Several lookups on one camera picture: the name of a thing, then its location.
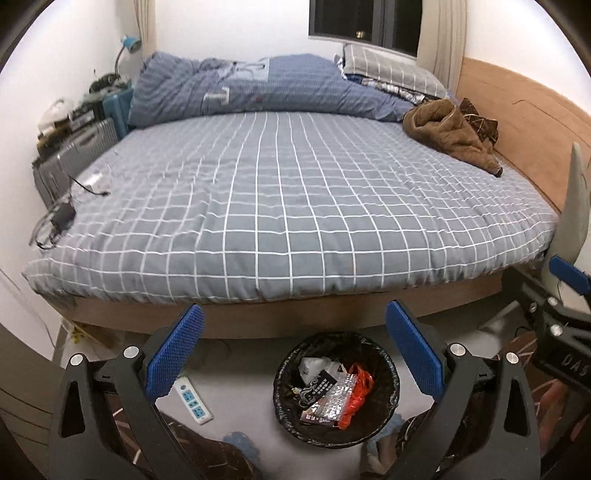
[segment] blue cloth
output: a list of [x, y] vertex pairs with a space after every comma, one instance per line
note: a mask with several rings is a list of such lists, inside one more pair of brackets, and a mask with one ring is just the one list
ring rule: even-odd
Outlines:
[[381, 429], [375, 436], [371, 437], [368, 440], [368, 442], [367, 442], [368, 454], [374, 455], [377, 457], [378, 456], [378, 442], [381, 439], [384, 439], [384, 438], [392, 435], [393, 433], [400, 432], [402, 425], [404, 425], [404, 420], [402, 419], [402, 417], [398, 413], [395, 413], [394, 415], [392, 415], [392, 418], [390, 418], [390, 420], [388, 421], [386, 426], [383, 429]]
[[345, 80], [330, 60], [304, 54], [255, 63], [203, 62], [156, 52], [142, 68], [129, 124], [151, 125], [216, 113], [341, 113], [399, 122], [413, 105]]
[[230, 445], [234, 445], [234, 447], [240, 450], [242, 454], [248, 458], [250, 463], [252, 463], [259, 470], [261, 469], [261, 452], [258, 448], [256, 448], [253, 441], [245, 433], [229, 433], [222, 439], [222, 441], [229, 443]]

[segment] grey checkered pillow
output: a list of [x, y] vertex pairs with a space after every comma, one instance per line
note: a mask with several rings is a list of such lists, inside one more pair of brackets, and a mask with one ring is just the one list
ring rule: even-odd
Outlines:
[[345, 74], [363, 75], [437, 98], [449, 94], [430, 71], [380, 55], [357, 44], [345, 45]]

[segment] wooden bed frame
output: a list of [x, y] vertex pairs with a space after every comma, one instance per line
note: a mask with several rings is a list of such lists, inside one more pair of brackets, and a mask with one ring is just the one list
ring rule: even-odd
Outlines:
[[[570, 152], [578, 142], [591, 156], [591, 117], [558, 93], [510, 70], [465, 58], [457, 91], [480, 114], [499, 121], [498, 152], [560, 211], [568, 182]], [[269, 338], [383, 323], [393, 298], [423, 316], [498, 293], [501, 274], [475, 280], [381, 293], [327, 296], [273, 303], [205, 305], [207, 338]], [[169, 325], [186, 305], [107, 302], [46, 297], [64, 318], [103, 343], [96, 327], [151, 333]]]

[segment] grey suitcase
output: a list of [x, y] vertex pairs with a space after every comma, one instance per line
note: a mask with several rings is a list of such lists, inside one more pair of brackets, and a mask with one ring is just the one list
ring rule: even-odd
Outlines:
[[108, 118], [85, 128], [64, 142], [63, 148], [45, 162], [33, 163], [35, 186], [49, 208], [76, 178], [118, 142], [115, 123]]

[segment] mattress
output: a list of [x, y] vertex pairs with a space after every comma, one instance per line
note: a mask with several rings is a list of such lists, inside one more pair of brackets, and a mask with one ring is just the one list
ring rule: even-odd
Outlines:
[[400, 124], [256, 112], [137, 130], [74, 186], [73, 226], [25, 269], [43, 294], [231, 303], [475, 278], [548, 247], [557, 215]]

